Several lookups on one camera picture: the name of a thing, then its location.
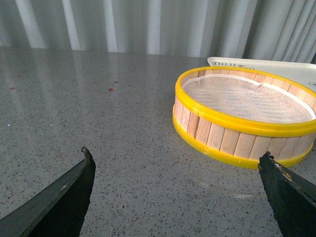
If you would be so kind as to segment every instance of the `granite countertop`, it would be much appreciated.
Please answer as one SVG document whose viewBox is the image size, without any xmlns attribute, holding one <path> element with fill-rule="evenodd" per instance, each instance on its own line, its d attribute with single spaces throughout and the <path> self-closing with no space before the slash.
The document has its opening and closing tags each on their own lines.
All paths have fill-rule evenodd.
<svg viewBox="0 0 316 237">
<path fill-rule="evenodd" d="M 83 159 L 81 236 L 276 236 L 258 170 L 213 160 L 172 124 L 174 86 L 206 58 L 0 47 L 0 218 Z M 297 174 L 316 183 L 315 152 Z"/>
</svg>

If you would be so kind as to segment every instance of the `yellow rim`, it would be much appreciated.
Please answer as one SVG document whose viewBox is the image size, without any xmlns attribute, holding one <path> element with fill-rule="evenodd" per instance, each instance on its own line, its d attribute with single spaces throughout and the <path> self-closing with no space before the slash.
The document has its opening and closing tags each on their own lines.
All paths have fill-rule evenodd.
<svg viewBox="0 0 316 237">
<path fill-rule="evenodd" d="M 213 148 L 210 148 L 206 146 L 205 144 L 199 142 L 192 136 L 190 136 L 188 133 L 186 133 L 185 130 L 178 123 L 177 119 L 175 118 L 174 113 L 173 113 L 172 120 L 173 120 L 173 125 L 176 131 L 183 138 L 183 140 L 185 140 L 188 144 L 190 144 L 192 147 L 202 152 L 203 154 L 227 164 L 239 166 L 242 168 L 248 168 L 248 169 L 258 169 L 259 157 L 258 157 L 258 160 L 234 157 L 227 153 L 223 153 Z M 302 155 L 298 157 L 291 158 L 291 159 L 278 160 L 278 163 L 284 165 L 285 167 L 294 166 L 298 164 L 307 155 L 307 153 L 312 149 L 312 147 L 313 145 L 311 145 L 311 147 L 305 153 L 303 153 Z"/>
<path fill-rule="evenodd" d="M 203 104 L 192 99 L 181 87 L 181 80 L 186 76 L 194 72 L 199 72 L 203 70 L 235 70 L 235 71 L 244 71 L 262 74 L 269 77 L 274 77 L 276 79 L 285 81 L 287 83 L 293 84 L 298 88 L 306 91 L 316 98 L 316 93 L 309 90 L 308 88 L 285 78 L 264 73 L 261 71 L 244 69 L 244 68 L 234 68 L 234 67 L 203 67 L 203 68 L 195 68 L 189 70 L 178 78 L 175 86 L 175 94 L 181 104 L 186 107 L 188 110 L 196 114 L 197 116 L 213 122 L 222 127 L 229 128 L 231 130 L 260 135 L 260 136 L 269 136 L 269 137 L 296 137 L 296 136 L 304 136 L 316 131 L 316 119 L 308 122 L 302 123 L 291 123 L 291 124 L 280 124 L 280 123 L 266 123 L 266 122 L 256 122 L 243 118 L 237 118 L 231 115 L 227 115 L 216 110 L 213 110 L 209 107 L 204 106 Z"/>
</svg>

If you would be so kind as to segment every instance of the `sieve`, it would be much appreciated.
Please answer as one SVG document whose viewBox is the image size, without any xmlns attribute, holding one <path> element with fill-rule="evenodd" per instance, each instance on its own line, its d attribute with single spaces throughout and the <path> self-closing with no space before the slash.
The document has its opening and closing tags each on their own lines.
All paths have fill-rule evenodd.
<svg viewBox="0 0 316 237">
<path fill-rule="evenodd" d="M 270 151 L 290 167 L 316 137 L 316 94 L 288 79 L 243 68 L 204 67 L 176 82 L 173 124 L 200 152 L 257 169 Z"/>
</svg>

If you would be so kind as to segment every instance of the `yellow plastic ring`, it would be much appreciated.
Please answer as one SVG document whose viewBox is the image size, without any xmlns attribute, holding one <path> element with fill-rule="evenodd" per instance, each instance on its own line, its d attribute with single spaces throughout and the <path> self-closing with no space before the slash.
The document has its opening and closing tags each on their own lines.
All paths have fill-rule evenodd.
<svg viewBox="0 0 316 237">
<path fill-rule="evenodd" d="M 181 87 L 181 80 L 186 76 L 194 72 L 199 72 L 203 70 L 238 70 L 244 72 L 251 72 L 262 74 L 269 77 L 274 77 L 276 79 L 285 81 L 287 83 L 293 84 L 296 87 L 306 91 L 307 93 L 311 94 L 313 97 L 316 98 L 316 93 L 309 90 L 308 88 L 285 78 L 261 72 L 251 69 L 244 69 L 244 68 L 235 68 L 235 67 L 203 67 L 203 68 L 195 68 L 184 72 L 178 78 L 175 86 L 175 94 L 178 100 L 183 104 L 188 110 L 196 114 L 197 116 L 215 123 L 219 126 L 229 128 L 231 130 L 235 130 L 238 132 L 254 134 L 259 136 L 269 136 L 269 137 L 297 137 L 297 136 L 304 136 L 308 134 L 312 134 L 316 131 L 316 119 L 308 122 L 302 123 L 266 123 L 266 122 L 257 122 L 243 118 L 237 118 L 231 115 L 227 115 L 216 110 L 213 110 L 205 105 L 195 101 L 192 99 L 188 94 Z"/>
</svg>

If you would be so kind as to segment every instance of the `gray countertop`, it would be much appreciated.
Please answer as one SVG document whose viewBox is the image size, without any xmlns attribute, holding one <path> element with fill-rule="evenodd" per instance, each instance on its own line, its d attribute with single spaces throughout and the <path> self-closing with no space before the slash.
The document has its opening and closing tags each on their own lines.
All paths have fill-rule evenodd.
<svg viewBox="0 0 316 237">
<path fill-rule="evenodd" d="M 259 171 L 206 157 L 173 127 L 176 80 L 202 66 L 0 47 L 0 218 L 82 160 L 85 145 L 97 167 L 82 236 L 280 237 Z M 313 151 L 292 170 L 316 183 L 315 167 Z"/>
</svg>

